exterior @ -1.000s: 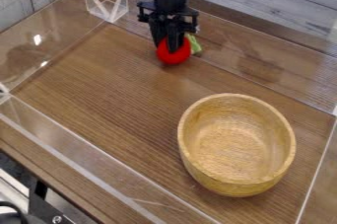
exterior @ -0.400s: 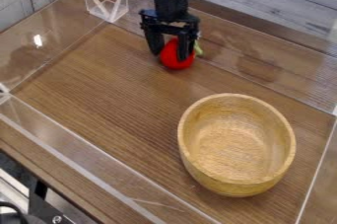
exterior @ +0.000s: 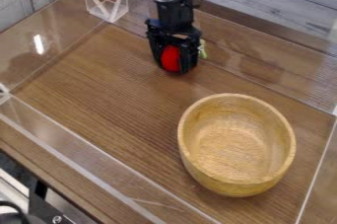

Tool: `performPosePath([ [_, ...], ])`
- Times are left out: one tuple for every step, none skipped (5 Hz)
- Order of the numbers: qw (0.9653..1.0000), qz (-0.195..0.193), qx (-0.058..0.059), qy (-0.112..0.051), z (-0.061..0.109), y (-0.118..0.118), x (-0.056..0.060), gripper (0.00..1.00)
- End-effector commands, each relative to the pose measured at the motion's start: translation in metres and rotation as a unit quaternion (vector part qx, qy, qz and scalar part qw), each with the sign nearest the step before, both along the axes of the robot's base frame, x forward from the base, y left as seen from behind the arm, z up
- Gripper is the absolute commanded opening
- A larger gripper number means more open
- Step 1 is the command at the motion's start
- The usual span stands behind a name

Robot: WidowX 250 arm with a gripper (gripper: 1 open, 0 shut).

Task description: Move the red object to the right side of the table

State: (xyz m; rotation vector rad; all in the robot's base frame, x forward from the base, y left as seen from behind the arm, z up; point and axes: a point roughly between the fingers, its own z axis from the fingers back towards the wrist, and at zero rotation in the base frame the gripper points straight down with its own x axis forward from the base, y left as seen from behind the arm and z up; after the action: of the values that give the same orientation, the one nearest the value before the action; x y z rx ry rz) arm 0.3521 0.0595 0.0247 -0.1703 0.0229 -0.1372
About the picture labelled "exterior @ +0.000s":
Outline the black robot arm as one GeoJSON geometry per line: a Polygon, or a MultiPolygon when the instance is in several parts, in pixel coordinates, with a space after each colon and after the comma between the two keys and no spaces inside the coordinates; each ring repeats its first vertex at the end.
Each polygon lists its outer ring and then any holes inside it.
{"type": "Polygon", "coordinates": [[[146,37],[154,61],[168,72],[185,74],[197,65],[201,31],[193,26],[193,0],[154,0],[158,17],[148,19],[146,37]]]}

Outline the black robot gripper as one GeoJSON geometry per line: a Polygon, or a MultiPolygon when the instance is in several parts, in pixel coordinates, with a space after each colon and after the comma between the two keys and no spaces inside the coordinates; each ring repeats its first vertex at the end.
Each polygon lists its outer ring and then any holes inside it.
{"type": "Polygon", "coordinates": [[[165,42],[180,40],[178,72],[185,74],[197,66],[201,36],[201,31],[193,26],[193,0],[154,0],[154,3],[157,17],[145,21],[153,58],[162,66],[165,42]]]}

